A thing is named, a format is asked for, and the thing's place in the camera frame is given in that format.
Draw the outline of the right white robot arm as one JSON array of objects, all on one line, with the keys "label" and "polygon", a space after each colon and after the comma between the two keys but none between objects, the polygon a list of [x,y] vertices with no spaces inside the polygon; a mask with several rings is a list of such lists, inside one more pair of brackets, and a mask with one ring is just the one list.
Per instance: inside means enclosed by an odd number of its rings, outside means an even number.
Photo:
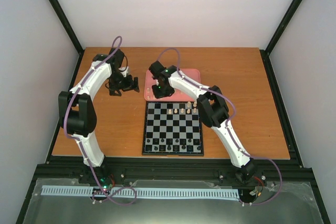
[{"label": "right white robot arm", "polygon": [[237,181],[248,184],[257,167],[245,150],[230,121],[229,108],[218,86],[205,86],[196,82],[176,66],[164,67],[159,61],[149,66],[156,84],[152,86],[156,98],[170,97],[180,90],[196,101],[200,121],[211,128],[226,148],[230,161],[237,168]]}]

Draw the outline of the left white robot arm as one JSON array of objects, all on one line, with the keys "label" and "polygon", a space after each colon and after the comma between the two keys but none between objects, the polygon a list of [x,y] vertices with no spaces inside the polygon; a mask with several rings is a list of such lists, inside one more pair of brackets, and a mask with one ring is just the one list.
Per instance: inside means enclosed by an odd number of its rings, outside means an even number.
[{"label": "left white robot arm", "polygon": [[128,66],[122,66],[126,59],[117,48],[111,48],[108,55],[97,54],[79,83],[58,95],[59,124],[65,136],[76,141],[84,164],[93,167],[91,178],[100,184],[108,180],[109,170],[102,166],[104,154],[95,135],[97,115],[93,100],[103,84],[110,96],[120,97],[121,92],[140,91],[138,78],[130,74]]}]

